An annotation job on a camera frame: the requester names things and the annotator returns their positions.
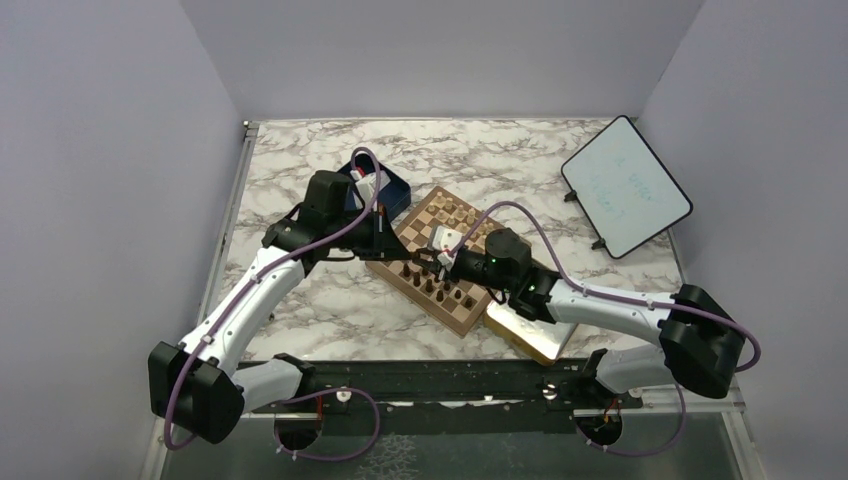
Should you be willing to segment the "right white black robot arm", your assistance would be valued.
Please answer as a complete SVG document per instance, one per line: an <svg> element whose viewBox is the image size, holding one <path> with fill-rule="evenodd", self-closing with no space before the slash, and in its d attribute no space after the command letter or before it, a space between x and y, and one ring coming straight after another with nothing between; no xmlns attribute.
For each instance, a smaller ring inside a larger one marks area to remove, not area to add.
<svg viewBox="0 0 848 480"><path fill-rule="evenodd" d="M579 398L600 407L616 395L676 383L702 397L730 389L745 343L730 315L702 288L672 293L600 288L563 277L532 257L528 242L507 228L488 235L481 252L439 226L412 260L438 279L481 286L518 316L549 324L584 324L643 340L627 350L592 354L577 380Z"/></svg>

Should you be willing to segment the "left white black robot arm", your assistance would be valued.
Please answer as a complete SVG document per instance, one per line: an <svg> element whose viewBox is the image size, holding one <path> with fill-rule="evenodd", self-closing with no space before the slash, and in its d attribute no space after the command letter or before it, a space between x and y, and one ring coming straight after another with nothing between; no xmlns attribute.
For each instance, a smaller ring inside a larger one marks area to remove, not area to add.
<svg viewBox="0 0 848 480"><path fill-rule="evenodd" d="M407 261L411 252L376 206L346 207L350 177L327 170L310 179L295 218L272 224L236 286L200 326L180 342L157 344L148 357L152 412L217 444L241 416L282 402L290 410L313 401L308 366L281 354L253 367L238 364L276 306L333 249L363 261Z"/></svg>

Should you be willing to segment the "blue square tin tray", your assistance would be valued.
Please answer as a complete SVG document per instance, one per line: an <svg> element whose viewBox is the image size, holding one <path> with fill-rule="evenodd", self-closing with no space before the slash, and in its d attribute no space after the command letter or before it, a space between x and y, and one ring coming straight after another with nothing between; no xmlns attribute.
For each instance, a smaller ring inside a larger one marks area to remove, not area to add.
<svg viewBox="0 0 848 480"><path fill-rule="evenodd" d="M370 159L365 157L364 160L356 160L357 169L360 173L367 175L373 174L373 164L370 162ZM378 195L378 201L381 205L385 207L386 214L388 220L390 222L394 222L398 218L401 217L403 212L407 210L407 208L411 205L411 188L410 185L399 177L396 173L390 170L388 167L381 167L382 171L382 182L381 190ZM342 166L337 170L337 173L343 174L350 179L354 179L354 176L351 174L352 168L349 164ZM355 211L359 208L362 208L363 203L357 197L357 193L354 193L356 190L355 187L351 188L351 191L347 194L345 210L346 211Z"/></svg>

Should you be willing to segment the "gold metal tin lid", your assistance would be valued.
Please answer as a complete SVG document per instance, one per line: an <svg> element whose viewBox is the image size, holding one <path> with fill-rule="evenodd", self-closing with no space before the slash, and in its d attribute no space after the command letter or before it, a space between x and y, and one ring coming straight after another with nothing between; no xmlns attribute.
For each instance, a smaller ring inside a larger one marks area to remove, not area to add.
<svg viewBox="0 0 848 480"><path fill-rule="evenodd" d="M484 325L511 347L545 366L553 365L577 329L573 323L531 321L506 305L491 302L484 313Z"/></svg>

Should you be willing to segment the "small whiteboard black frame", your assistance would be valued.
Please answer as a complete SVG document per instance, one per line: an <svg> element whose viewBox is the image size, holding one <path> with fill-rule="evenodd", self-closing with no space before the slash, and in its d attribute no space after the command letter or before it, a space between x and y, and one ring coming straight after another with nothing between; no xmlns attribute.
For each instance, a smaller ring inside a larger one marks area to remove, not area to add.
<svg viewBox="0 0 848 480"><path fill-rule="evenodd" d="M688 217L693 203L634 122L620 115L561 166L594 229L594 250L621 259Z"/></svg>

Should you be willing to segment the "aluminium frame rail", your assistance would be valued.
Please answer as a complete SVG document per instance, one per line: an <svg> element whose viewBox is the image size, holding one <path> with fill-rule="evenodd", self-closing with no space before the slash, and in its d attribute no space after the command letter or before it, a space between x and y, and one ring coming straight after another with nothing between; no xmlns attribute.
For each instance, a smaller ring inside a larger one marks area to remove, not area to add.
<svg viewBox="0 0 848 480"><path fill-rule="evenodd" d="M228 338L224 320L235 315L234 302L227 299L219 305L217 299L259 126L258 121L245 123L236 179L214 244L193 330L177 342L159 342L148 355L150 409L159 421L143 479L158 479L166 453L187 446L194 438L210 444L223 441L245 407L243 389L232 379L238 361L226 360L215 351Z"/></svg>

